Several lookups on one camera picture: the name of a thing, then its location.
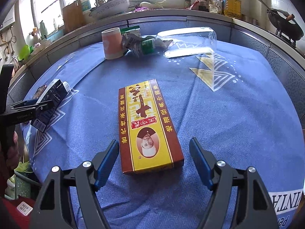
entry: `cooking oil bottle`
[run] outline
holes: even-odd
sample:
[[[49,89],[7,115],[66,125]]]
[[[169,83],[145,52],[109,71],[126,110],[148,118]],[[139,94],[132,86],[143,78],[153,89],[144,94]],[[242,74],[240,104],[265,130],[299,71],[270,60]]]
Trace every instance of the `cooking oil bottle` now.
[[[240,0],[226,0],[224,13],[226,16],[240,19],[241,1]]]

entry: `yellow box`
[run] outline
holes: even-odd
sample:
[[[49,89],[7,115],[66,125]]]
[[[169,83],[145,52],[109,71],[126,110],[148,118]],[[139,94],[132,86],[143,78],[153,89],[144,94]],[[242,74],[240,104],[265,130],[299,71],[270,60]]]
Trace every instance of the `yellow box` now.
[[[155,79],[119,89],[119,134],[125,174],[184,164],[177,134]]]

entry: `orange cup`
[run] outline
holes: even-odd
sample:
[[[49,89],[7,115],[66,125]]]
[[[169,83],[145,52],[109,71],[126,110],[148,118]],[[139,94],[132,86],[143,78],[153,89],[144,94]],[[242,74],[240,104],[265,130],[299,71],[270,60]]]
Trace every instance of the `orange cup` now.
[[[119,27],[102,31],[102,40],[106,59],[117,59],[123,56],[122,35]]]

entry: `rectangular box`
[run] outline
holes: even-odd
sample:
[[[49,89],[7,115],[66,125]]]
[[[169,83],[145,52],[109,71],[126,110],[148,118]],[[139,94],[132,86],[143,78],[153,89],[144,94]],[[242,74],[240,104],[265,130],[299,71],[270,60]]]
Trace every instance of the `rectangular box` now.
[[[54,79],[48,87],[40,95],[37,103],[52,100],[54,106],[38,115],[35,120],[31,121],[31,125],[39,131],[44,132],[54,114],[56,108],[70,91],[70,86],[67,82],[61,82],[60,79]]]
[[[125,174],[184,164],[172,120],[155,79],[119,89],[119,134]]]

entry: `blue tablecloth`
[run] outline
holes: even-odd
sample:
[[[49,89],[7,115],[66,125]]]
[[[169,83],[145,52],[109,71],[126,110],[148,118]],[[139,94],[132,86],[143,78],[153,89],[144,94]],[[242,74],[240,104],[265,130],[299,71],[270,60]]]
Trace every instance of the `blue tablecloth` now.
[[[304,183],[304,139],[287,92],[260,53],[218,41],[218,50],[209,56],[136,59],[127,54],[103,61],[102,43],[82,48],[54,64],[28,92],[25,99],[54,78],[72,87],[46,133],[22,126],[41,181],[53,166],[75,168],[119,139],[119,88],[155,78],[185,164],[181,169],[126,176],[118,157],[106,186],[97,193],[111,228],[197,227],[211,192],[201,183],[188,151],[194,136],[232,167],[255,166],[281,228],[287,227]],[[235,195],[233,189],[225,228]],[[71,196],[77,224],[84,228],[75,188]]]

